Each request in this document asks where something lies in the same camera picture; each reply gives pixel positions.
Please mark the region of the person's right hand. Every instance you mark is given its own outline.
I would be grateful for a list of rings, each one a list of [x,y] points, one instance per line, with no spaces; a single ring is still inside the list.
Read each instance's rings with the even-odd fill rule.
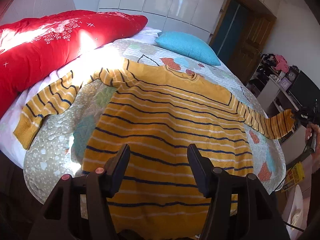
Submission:
[[[313,123],[309,123],[305,132],[305,142],[311,141],[311,145],[314,146],[314,150],[311,153],[312,156],[312,172],[315,173],[319,169],[319,126]]]

